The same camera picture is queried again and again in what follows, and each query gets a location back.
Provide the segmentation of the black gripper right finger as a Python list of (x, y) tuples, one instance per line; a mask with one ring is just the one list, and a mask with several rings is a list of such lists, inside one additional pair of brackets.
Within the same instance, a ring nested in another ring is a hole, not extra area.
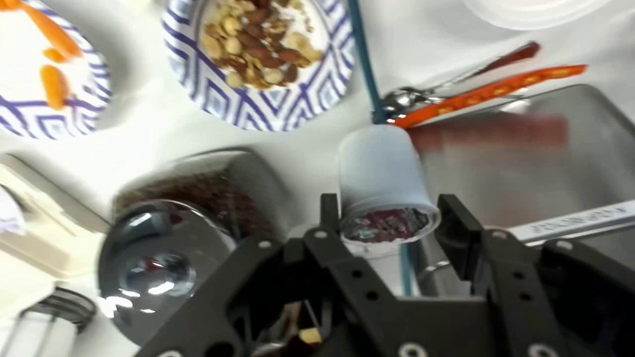
[(484, 228), (454, 194), (440, 194), (436, 204), (436, 240), (458, 277), (486, 299), (500, 357), (569, 357), (528, 248), (510, 232)]

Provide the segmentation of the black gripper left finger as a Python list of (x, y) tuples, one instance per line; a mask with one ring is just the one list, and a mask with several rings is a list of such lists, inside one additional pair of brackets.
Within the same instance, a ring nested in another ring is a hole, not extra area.
[(339, 238), (339, 202), (333, 192), (319, 196), (319, 224), (303, 234), (317, 264), (321, 293), (321, 357), (393, 357), (395, 343), (383, 331), (381, 309), (395, 295), (367, 260), (353, 256)]

